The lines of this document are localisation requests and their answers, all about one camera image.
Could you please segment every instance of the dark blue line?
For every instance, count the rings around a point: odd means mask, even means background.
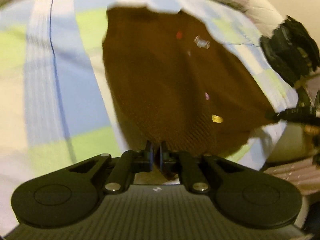
[[[56,60],[56,54],[54,52],[53,44],[52,44],[52,24],[51,24],[51,15],[52,15],[52,5],[53,0],[51,0],[51,7],[50,7],[50,14],[49,14],[49,40],[50,45],[53,53],[53,69],[54,69],[54,76],[56,81],[56,89],[57,89],[57,98],[58,98],[58,106],[60,110],[60,116],[61,116],[61,123],[62,123],[62,129],[63,129],[63,135],[67,143],[68,152],[70,154],[70,158],[72,163],[76,163],[76,155],[72,146],[72,142],[70,140],[70,132],[66,121],[66,115],[63,109],[63,103],[62,103],[62,96],[61,96],[61,90],[60,90],[60,83],[58,78],[58,71],[57,71],[57,60]]]

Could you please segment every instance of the bed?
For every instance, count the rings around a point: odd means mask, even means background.
[[[295,90],[272,70],[259,47],[259,23],[214,0],[0,0],[0,4],[0,235],[17,225],[10,197],[21,183],[100,153],[118,157],[129,149],[102,61],[107,8],[147,6],[170,13],[183,9],[239,57],[275,111],[297,104]],[[247,10],[249,17],[252,10]],[[253,131],[247,144],[227,158],[259,170],[285,127],[279,122]]]

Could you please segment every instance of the ribbed gray surface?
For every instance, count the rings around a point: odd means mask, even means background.
[[[7,240],[289,240],[303,236],[293,225],[273,230],[245,228],[222,216],[204,195],[183,185],[131,185],[108,195],[85,220],[65,228],[18,226]]]

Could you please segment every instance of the red object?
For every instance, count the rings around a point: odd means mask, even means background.
[[[182,32],[181,32],[181,31],[178,31],[176,37],[177,37],[178,40],[181,40],[181,38],[182,38]]]

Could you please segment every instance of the brown shirt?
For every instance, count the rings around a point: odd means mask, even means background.
[[[221,155],[270,123],[260,87],[201,21],[146,8],[107,15],[103,60],[113,100],[149,140]]]

